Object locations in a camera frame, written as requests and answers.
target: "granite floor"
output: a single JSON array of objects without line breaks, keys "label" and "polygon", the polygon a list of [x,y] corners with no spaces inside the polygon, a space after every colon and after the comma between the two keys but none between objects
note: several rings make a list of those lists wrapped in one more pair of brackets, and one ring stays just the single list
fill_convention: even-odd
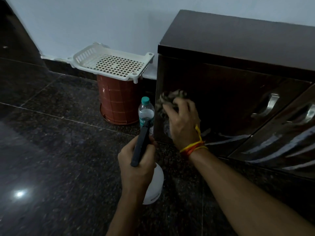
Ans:
[{"label": "granite floor", "polygon": [[[8,26],[0,47],[16,35]],[[139,126],[105,122],[96,81],[49,72],[23,43],[0,48],[0,235],[104,235],[121,193],[117,154]],[[236,235],[173,146],[160,143],[156,159],[162,195],[136,235]],[[315,223],[313,181],[224,161]]]}]

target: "plastic water bottle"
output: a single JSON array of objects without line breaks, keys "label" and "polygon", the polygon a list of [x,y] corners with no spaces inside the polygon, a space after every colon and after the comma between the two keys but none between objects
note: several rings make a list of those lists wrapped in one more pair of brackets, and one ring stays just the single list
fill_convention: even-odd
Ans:
[{"label": "plastic water bottle", "polygon": [[153,122],[154,122],[154,107],[150,103],[148,97],[142,97],[141,104],[138,108],[140,128],[143,126],[145,121],[149,120],[150,135],[153,135]]}]

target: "metal handle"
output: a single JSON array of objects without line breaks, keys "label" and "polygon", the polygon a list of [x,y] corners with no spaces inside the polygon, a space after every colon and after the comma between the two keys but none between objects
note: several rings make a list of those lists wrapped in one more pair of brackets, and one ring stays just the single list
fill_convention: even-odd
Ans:
[{"label": "metal handle", "polygon": [[315,104],[312,104],[307,113],[306,116],[303,120],[301,120],[300,122],[292,122],[292,121],[287,121],[288,123],[292,123],[294,125],[303,125],[305,123],[308,123],[309,121],[312,120],[312,118],[315,116]]},{"label": "metal handle", "polygon": [[251,115],[251,117],[252,118],[256,118],[256,117],[265,117],[265,116],[267,116],[271,112],[273,107],[276,105],[276,102],[278,101],[279,98],[280,98],[280,96],[277,93],[270,94],[269,101],[268,101],[266,109],[262,113],[253,113]]}]

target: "perforated basket bottom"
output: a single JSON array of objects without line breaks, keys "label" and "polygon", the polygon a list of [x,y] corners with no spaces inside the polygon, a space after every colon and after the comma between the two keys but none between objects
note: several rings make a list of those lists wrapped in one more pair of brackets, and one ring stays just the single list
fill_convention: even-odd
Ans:
[{"label": "perforated basket bottom", "polygon": [[126,77],[129,73],[139,71],[143,66],[144,63],[142,62],[107,54],[102,54],[97,59],[93,59],[85,64],[87,68],[121,77]]}]

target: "glossy cabinet surface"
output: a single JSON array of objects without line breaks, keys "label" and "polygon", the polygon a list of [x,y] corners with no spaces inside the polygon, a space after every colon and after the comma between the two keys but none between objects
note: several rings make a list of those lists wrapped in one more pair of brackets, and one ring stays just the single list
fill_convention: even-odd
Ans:
[{"label": "glossy cabinet surface", "polygon": [[[310,83],[247,70],[158,57],[156,98],[185,90],[196,103],[201,132],[211,152],[227,157],[292,102]],[[167,121],[155,116],[154,137],[171,143]]]},{"label": "glossy cabinet surface", "polygon": [[315,85],[229,157],[315,178]]}]

